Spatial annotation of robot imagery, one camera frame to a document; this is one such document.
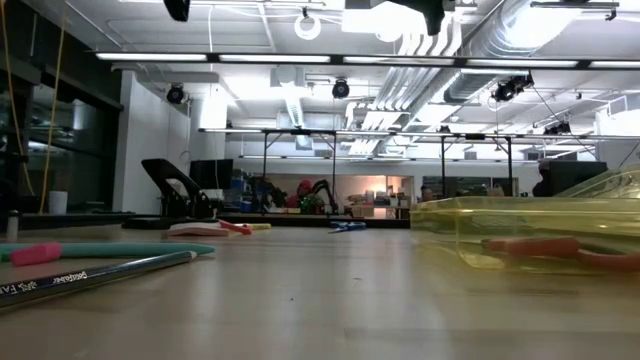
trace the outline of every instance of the green object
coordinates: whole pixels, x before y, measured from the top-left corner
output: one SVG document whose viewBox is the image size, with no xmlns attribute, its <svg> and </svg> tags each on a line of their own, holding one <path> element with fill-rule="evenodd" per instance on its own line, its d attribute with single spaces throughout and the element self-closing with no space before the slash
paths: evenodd
<svg viewBox="0 0 640 360">
<path fill-rule="evenodd" d="M 0 254 L 6 258 L 13 250 L 34 244 L 0 244 Z M 184 243 L 61 243 L 62 258 L 149 257 L 181 251 L 198 255 L 215 251 L 213 246 Z"/>
</svg>

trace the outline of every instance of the black monitor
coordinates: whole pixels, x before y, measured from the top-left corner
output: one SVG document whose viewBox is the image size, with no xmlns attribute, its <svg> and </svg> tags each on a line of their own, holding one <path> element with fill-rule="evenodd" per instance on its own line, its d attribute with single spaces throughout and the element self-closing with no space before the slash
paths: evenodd
<svg viewBox="0 0 640 360">
<path fill-rule="evenodd" d="M 605 162 L 553 160 L 549 162 L 549 180 L 553 195 L 583 183 L 607 170 L 607 163 Z"/>
<path fill-rule="evenodd" d="M 230 189 L 233 160 L 198 160 L 191 162 L 189 177 L 202 189 Z"/>
</svg>

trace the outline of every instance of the glass wall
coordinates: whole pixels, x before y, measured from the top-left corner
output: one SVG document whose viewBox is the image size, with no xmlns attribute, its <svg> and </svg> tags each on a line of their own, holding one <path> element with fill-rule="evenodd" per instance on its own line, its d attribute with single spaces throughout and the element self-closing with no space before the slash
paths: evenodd
<svg viewBox="0 0 640 360">
<path fill-rule="evenodd" d="M 0 88 L 4 90 L 0 92 L 0 179 L 14 184 L 22 196 L 40 197 L 46 169 L 46 191 L 66 191 L 68 212 L 110 210 L 118 112 L 87 104 L 69 93 L 68 87 L 62 88 L 55 101 L 47 168 L 47 142 L 54 109 L 53 88 L 44 84 L 25 86 L 14 80 L 19 134 L 27 147 L 29 188 L 24 164 L 18 157 L 6 73 L 0 74 L 0 85 L 4 85 Z M 22 209 L 25 212 L 37 210 L 38 205 Z"/>
<path fill-rule="evenodd" d="M 29 132 L 29 176 L 36 194 L 42 191 L 53 89 L 34 87 Z M 105 111 L 68 94 L 55 103 L 48 189 L 68 192 L 68 211 L 111 209 L 117 112 Z"/>
</svg>

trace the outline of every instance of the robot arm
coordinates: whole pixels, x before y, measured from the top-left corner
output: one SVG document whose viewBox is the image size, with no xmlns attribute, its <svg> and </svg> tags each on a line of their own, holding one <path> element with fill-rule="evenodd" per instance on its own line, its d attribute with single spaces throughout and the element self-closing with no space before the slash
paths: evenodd
<svg viewBox="0 0 640 360">
<path fill-rule="evenodd" d="M 334 214 L 338 213 L 338 204 L 336 204 L 335 199 L 333 198 L 333 194 L 329 189 L 329 182 L 327 180 L 320 180 L 313 185 L 311 189 L 311 193 L 317 194 L 320 190 L 325 190 L 327 192 L 327 197 L 329 198 L 329 205 L 331 205 L 331 211 Z"/>
</svg>

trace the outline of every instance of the spotlight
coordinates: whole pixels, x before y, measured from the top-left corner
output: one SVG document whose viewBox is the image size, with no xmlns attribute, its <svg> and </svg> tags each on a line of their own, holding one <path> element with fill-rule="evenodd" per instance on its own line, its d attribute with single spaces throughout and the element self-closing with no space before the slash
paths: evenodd
<svg viewBox="0 0 640 360">
<path fill-rule="evenodd" d="M 344 99 L 349 96 L 349 85 L 347 85 L 347 80 L 337 79 L 336 84 L 333 85 L 331 94 L 335 99 Z"/>
<path fill-rule="evenodd" d="M 523 92 L 525 88 L 533 85 L 534 82 L 531 73 L 524 76 L 512 76 L 507 82 L 498 83 L 498 88 L 493 94 L 491 94 L 491 97 L 494 98 L 497 102 L 509 101 L 516 95 Z"/>
<path fill-rule="evenodd" d="M 182 84 L 171 84 L 171 89 L 167 92 L 167 101 L 170 104 L 181 105 L 187 100 Z"/>
<path fill-rule="evenodd" d="M 571 134 L 571 126 L 568 122 L 564 121 L 556 126 L 551 126 L 544 129 L 544 135 L 562 135 Z"/>
<path fill-rule="evenodd" d="M 164 0 L 164 6 L 175 21 L 187 22 L 189 20 L 189 5 L 191 5 L 191 0 Z"/>
</svg>

